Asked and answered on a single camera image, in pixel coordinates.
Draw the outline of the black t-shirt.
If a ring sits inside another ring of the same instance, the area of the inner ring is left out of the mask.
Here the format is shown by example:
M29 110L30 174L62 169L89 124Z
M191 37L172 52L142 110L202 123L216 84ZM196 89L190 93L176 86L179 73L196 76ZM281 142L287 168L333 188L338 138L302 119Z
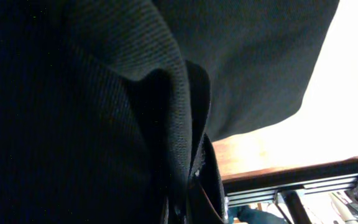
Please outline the black t-shirt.
M337 1L0 1L0 223L226 223L213 142L295 114Z

